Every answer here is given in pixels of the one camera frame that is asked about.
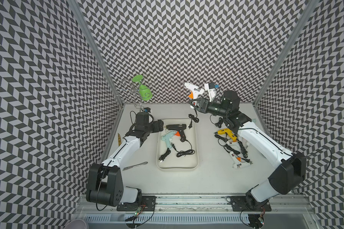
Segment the mint green glue gun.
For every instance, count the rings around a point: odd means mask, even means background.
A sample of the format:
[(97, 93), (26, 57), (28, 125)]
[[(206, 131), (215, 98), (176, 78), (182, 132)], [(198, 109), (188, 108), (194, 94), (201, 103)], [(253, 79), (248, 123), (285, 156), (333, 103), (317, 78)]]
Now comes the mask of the mint green glue gun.
[(165, 142), (166, 146), (168, 149), (171, 149), (172, 148), (172, 143), (171, 143), (171, 139), (173, 138), (173, 136), (175, 136), (175, 134), (177, 133), (177, 131), (175, 130), (171, 130), (169, 131), (168, 133), (166, 133), (165, 135), (163, 135), (161, 137), (161, 140), (163, 142)]

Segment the yellow glue gun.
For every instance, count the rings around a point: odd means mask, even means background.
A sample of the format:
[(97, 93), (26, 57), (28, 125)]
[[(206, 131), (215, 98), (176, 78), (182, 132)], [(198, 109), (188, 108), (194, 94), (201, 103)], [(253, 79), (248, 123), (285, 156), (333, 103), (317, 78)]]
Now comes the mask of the yellow glue gun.
[(216, 132), (216, 134), (218, 135), (224, 135), (226, 134), (227, 136), (229, 136), (229, 138), (233, 141), (233, 142), (237, 142), (237, 137), (236, 135), (232, 132), (232, 130), (230, 130), (229, 128), (225, 128), (225, 129), (221, 129), (221, 130), (218, 130)]

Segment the small white glue gun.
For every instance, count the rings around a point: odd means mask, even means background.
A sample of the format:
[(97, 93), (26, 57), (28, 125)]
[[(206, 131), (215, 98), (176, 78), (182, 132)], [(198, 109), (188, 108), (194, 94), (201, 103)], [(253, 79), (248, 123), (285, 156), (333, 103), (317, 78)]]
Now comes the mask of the small white glue gun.
[(204, 94), (204, 89), (200, 89), (198, 86), (191, 83), (184, 83), (184, 86), (190, 90), (190, 99), (197, 99), (200, 95)]

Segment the black hot glue gun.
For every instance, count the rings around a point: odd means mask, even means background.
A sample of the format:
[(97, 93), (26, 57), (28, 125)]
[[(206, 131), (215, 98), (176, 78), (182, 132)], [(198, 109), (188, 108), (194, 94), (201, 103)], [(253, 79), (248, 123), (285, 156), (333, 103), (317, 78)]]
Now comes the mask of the black hot glue gun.
[(184, 131), (186, 130), (186, 124), (173, 124), (173, 125), (167, 125), (166, 128), (168, 130), (174, 130), (177, 131), (180, 135), (180, 141), (185, 142), (186, 141), (186, 135)]

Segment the cream plastic storage box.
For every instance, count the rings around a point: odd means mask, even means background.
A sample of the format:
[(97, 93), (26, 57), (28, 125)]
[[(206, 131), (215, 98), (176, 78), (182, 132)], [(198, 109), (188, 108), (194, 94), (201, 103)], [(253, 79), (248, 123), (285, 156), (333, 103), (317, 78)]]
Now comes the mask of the cream plastic storage box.
[[(163, 172), (177, 172), (194, 170), (199, 165), (199, 155), (197, 147), (196, 125), (190, 128), (190, 119), (164, 119), (163, 131), (159, 133), (156, 165)], [(170, 130), (167, 125), (186, 124), (186, 141), (180, 141), (180, 135), (177, 132), (171, 139), (172, 148), (168, 149), (161, 137)]]

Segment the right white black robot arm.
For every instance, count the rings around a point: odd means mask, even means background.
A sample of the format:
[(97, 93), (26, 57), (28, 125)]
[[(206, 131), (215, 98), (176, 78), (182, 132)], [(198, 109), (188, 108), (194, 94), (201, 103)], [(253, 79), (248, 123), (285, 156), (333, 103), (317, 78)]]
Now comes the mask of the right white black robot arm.
[(189, 104), (196, 111), (221, 117), (228, 129), (247, 140), (274, 167), (267, 179), (246, 193), (248, 209), (263, 207), (271, 197), (286, 195), (305, 180), (305, 156), (293, 153), (261, 131), (250, 117), (240, 111), (240, 98), (235, 91), (225, 91), (220, 102), (211, 102), (193, 94), (189, 97)]

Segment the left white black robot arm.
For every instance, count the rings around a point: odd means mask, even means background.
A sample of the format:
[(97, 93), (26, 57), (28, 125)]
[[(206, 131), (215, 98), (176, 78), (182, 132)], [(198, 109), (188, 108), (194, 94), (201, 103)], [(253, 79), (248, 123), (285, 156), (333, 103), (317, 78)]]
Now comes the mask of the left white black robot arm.
[(164, 122), (150, 121), (151, 117), (148, 112), (137, 113), (121, 145), (102, 163), (90, 166), (86, 185), (88, 202), (112, 207), (120, 203), (141, 204), (141, 190), (123, 184), (122, 170), (150, 134), (163, 131)]

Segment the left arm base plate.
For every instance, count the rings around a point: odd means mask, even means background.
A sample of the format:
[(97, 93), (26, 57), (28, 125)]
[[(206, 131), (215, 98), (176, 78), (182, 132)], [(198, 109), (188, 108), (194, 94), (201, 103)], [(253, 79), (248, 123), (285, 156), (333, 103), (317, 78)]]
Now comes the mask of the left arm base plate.
[(142, 212), (153, 212), (155, 210), (156, 196), (142, 196), (134, 203), (120, 203), (117, 211), (136, 211), (138, 207), (142, 207)]

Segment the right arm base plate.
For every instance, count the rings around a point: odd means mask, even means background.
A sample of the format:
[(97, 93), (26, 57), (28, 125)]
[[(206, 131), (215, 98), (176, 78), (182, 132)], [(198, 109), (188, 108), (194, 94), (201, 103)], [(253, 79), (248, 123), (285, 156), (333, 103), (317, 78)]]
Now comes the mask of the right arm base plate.
[(230, 196), (229, 203), (234, 212), (241, 211), (272, 211), (269, 200), (257, 202), (255, 199), (246, 196)]

